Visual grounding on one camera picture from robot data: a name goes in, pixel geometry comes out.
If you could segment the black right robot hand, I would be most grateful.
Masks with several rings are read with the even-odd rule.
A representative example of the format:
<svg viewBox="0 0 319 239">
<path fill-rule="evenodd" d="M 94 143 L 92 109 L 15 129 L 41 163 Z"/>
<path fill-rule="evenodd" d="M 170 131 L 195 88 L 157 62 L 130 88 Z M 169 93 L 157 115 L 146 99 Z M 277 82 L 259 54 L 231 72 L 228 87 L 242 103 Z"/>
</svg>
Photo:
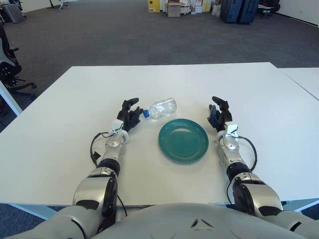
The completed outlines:
<svg viewBox="0 0 319 239">
<path fill-rule="evenodd" d="M 217 132 L 220 132 L 225 130 L 226 122 L 232 121 L 232 115 L 227 101 L 216 96 L 213 96 L 212 100 L 219 106 L 219 110 L 215 105 L 209 105 L 210 113 L 207 120 Z"/>
</svg>

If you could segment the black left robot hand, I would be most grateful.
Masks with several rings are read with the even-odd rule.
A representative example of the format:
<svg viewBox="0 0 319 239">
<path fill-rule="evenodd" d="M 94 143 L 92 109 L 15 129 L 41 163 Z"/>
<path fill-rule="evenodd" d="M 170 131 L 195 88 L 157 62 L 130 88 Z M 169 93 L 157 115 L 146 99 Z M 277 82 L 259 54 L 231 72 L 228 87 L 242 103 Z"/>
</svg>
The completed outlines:
<svg viewBox="0 0 319 239">
<path fill-rule="evenodd" d="M 122 110 L 117 115 L 117 119 L 123 122 L 122 129 L 126 132 L 129 132 L 140 122 L 140 115 L 143 113 L 143 109 L 137 107 L 135 110 L 131 110 L 131 107 L 138 102 L 139 98 L 124 100 Z"/>
</svg>

